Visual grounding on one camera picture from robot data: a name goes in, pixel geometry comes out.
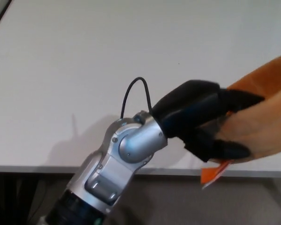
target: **orange fabric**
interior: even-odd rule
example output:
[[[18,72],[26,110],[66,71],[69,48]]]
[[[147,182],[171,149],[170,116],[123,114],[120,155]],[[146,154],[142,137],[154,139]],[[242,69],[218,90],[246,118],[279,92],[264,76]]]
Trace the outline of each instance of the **orange fabric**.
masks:
[[[247,74],[228,89],[265,97],[263,102],[232,114],[216,135],[218,139],[235,141],[250,149],[251,157],[235,163],[281,152],[281,56]],[[217,168],[202,169],[201,182],[214,179],[224,166],[228,166],[227,162],[222,162]]]

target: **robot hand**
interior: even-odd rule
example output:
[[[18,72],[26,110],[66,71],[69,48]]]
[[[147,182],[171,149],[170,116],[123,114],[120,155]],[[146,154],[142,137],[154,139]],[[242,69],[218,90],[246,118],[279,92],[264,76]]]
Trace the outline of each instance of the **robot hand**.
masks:
[[[149,112],[123,118],[122,110],[40,225],[101,225],[133,175],[169,138],[180,138],[204,162],[241,162],[281,151],[281,57],[228,89],[195,80],[153,108],[147,99]]]
[[[149,97],[147,99],[149,112],[123,118],[122,110],[121,118],[107,129],[101,147],[86,158],[61,198],[39,224],[102,224],[134,174],[155,152],[167,146],[169,138],[180,138],[187,150],[205,162],[211,158],[240,159],[250,155],[245,146],[236,142],[204,137],[198,127],[227,112],[257,104],[262,97],[246,91],[221,89],[214,82],[192,80],[167,94],[153,108]]]

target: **black robotic finger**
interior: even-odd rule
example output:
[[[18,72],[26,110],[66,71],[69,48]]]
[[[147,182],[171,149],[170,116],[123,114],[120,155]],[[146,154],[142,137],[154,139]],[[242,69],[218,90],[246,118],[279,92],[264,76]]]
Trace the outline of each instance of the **black robotic finger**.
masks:
[[[264,98],[241,90],[219,89],[204,92],[192,99],[190,104],[157,117],[168,138],[177,136],[181,130],[193,129],[214,120],[227,112],[237,112],[255,105]]]
[[[215,140],[206,131],[197,128],[192,131],[185,131],[178,135],[185,143],[185,149],[190,151],[203,162],[211,158],[219,160],[242,159],[250,156],[250,150],[236,142]]]

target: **floor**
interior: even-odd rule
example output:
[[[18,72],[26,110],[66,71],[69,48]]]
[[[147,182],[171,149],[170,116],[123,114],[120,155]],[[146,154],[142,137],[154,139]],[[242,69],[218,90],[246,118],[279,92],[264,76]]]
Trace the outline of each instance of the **floor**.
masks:
[[[68,178],[60,178],[39,183],[30,225],[50,210],[67,182]],[[173,224],[281,225],[281,179],[221,178],[202,190],[197,178],[137,177],[104,223]]]

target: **black fingertip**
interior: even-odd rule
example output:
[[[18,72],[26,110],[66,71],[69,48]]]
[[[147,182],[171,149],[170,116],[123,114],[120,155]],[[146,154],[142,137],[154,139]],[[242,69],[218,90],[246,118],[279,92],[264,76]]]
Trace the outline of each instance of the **black fingertip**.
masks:
[[[214,141],[215,158],[218,159],[242,159],[251,155],[250,150],[237,142]]]
[[[220,98],[226,102],[227,110],[237,112],[265,100],[263,96],[243,90],[222,90]]]

